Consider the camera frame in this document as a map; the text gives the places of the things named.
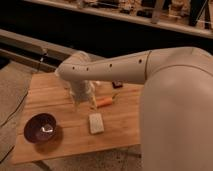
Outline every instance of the shelf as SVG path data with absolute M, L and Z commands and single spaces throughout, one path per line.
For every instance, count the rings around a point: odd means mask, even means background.
M 189 26 L 187 17 L 174 19 L 168 16 L 168 12 L 161 11 L 159 20 L 157 21 L 157 23 L 153 23 L 151 18 L 137 16 L 136 12 L 138 10 L 143 9 L 143 7 L 140 5 L 139 0 L 134 1 L 134 8 L 130 14 L 120 13 L 121 4 L 118 6 L 118 9 L 93 8 L 90 7 L 89 5 L 86 5 L 83 8 L 79 8 L 77 7 L 76 1 L 70 0 L 24 0 L 24 1 L 213 39 L 213 31 L 211 29 L 204 29 L 203 22 L 198 23 L 196 27 Z

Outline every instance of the cable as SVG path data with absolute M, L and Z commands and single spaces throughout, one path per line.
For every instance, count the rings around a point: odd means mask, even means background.
M 0 160 L 0 164 L 4 162 L 4 160 L 7 158 L 7 156 L 13 151 L 15 146 L 12 146 L 10 150 L 5 154 L 5 156 Z
M 2 128 L 4 125 L 7 124 L 8 121 L 10 121 L 14 114 L 17 112 L 17 110 L 19 109 L 19 107 L 21 106 L 22 102 L 24 101 L 25 97 L 27 96 L 28 92 L 23 96 L 23 98 L 21 99 L 20 103 L 18 104 L 18 106 L 16 107 L 16 109 L 7 117 L 7 119 L 0 125 L 0 128 Z

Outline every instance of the orange carrot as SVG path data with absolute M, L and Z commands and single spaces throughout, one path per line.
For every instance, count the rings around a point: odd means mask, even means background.
M 112 97 L 104 97 L 101 99 L 97 99 L 96 105 L 97 105 L 97 108 L 103 107 L 103 106 L 108 106 L 108 105 L 111 105 L 113 103 L 113 101 L 114 100 Z

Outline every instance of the bowl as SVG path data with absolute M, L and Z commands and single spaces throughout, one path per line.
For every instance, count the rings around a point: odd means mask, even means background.
M 50 140 L 55 134 L 56 119 L 48 113 L 33 116 L 24 127 L 24 137 L 31 143 Z

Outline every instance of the table leg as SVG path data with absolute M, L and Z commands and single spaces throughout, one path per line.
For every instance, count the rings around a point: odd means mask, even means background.
M 33 162 L 38 167 L 40 167 L 43 171 L 51 171 L 50 167 L 46 165 L 42 160 Z

